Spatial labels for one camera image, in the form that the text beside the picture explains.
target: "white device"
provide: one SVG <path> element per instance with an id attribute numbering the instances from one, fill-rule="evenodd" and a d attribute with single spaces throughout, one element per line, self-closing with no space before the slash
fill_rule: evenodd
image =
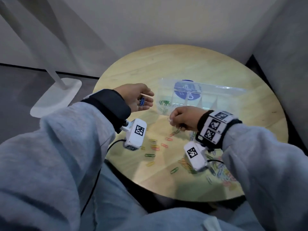
<path id="1" fill-rule="evenodd" d="M 136 118 L 132 122 L 127 121 L 127 123 L 127 126 L 120 128 L 126 132 L 126 141 L 123 142 L 123 147 L 131 151 L 136 151 L 142 146 L 147 123 L 139 118 Z"/>
<path id="2" fill-rule="evenodd" d="M 189 141 L 184 146 L 185 153 L 195 171 L 204 171 L 207 168 L 208 162 L 206 159 L 205 152 L 208 150 L 207 147 L 201 146 L 199 143 Z"/>

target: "person's left hand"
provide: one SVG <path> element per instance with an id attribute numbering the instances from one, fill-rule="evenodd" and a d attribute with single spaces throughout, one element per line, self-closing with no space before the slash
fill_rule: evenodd
<path id="1" fill-rule="evenodd" d="M 153 106 L 153 99 L 145 95 L 154 96 L 154 92 L 152 92 L 151 89 L 143 83 L 128 83 L 119 86 L 114 90 L 123 97 L 126 104 L 131 108 L 132 112 L 148 110 Z M 139 106 L 140 99 L 142 97 L 144 97 L 144 105 Z"/>

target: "hand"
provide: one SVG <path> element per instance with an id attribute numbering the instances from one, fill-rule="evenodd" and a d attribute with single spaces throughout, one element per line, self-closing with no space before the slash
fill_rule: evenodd
<path id="1" fill-rule="evenodd" d="M 148 110 L 153 106 L 153 99 L 145 96 L 154 96 L 154 92 L 143 83 L 124 84 L 114 89 L 125 100 L 126 104 L 131 108 L 132 112 Z M 140 99 L 144 97 L 144 105 L 139 106 Z"/>
<path id="2" fill-rule="evenodd" d="M 206 112 L 206 110 L 194 106 L 178 107 L 170 114 L 170 125 L 181 129 L 181 131 L 197 132 L 198 122 Z"/>

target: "gray sweatshirt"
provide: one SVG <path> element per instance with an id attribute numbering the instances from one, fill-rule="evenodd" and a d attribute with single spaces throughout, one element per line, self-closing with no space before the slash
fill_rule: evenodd
<path id="1" fill-rule="evenodd" d="M 89 195 L 114 138 L 112 124 L 94 106 L 79 102 L 43 117 L 39 130 L 2 143 L 0 227 L 78 230 L 85 204 L 80 195 Z M 236 124 L 223 151 L 223 161 L 266 229 L 307 229 L 308 158 L 299 148 L 278 142 L 265 128 Z M 149 230 L 155 226 L 149 222 L 167 214 L 172 210 L 163 217 L 149 214 L 127 229 Z M 163 222 L 159 230 L 170 227 Z"/>

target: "black cable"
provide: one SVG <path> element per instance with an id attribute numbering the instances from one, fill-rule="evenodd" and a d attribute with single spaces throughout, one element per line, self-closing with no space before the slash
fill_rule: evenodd
<path id="1" fill-rule="evenodd" d="M 121 140 L 117 140 L 117 141 L 113 142 L 113 143 L 110 145 L 110 147 L 108 147 L 107 153 L 108 153 L 108 151 L 110 150 L 110 148 L 111 148 L 113 145 L 115 145 L 117 142 L 121 142 L 121 141 L 125 142 L 126 140 L 121 139 Z M 94 193 L 96 184 L 97 184 L 97 182 L 98 182 L 98 178 L 99 178 L 99 175 L 100 175 L 100 171 L 101 171 L 101 170 L 102 170 L 102 168 L 98 171 L 98 174 L 97 174 L 96 179 L 95 179 L 94 186 L 93 186 L 93 188 L 92 188 L 92 190 L 91 190 L 90 196 L 89 196 L 89 198 L 88 198 L 88 200 L 87 200 L 85 206 L 83 207 L 83 209 L 82 209 L 82 211 L 81 211 L 80 216 L 82 216 L 82 214 L 84 213 L 84 210 L 86 209 L 88 203 L 90 202 L 90 199 L 91 199 L 91 197 L 92 197 L 92 195 L 93 195 L 93 193 Z"/>
<path id="2" fill-rule="evenodd" d="M 207 162 L 212 162 L 212 161 L 216 161 L 216 162 L 225 164 L 224 162 L 222 162 L 222 161 L 220 161 L 220 160 L 217 160 L 217 159 L 208 159 L 208 160 L 207 160 Z"/>

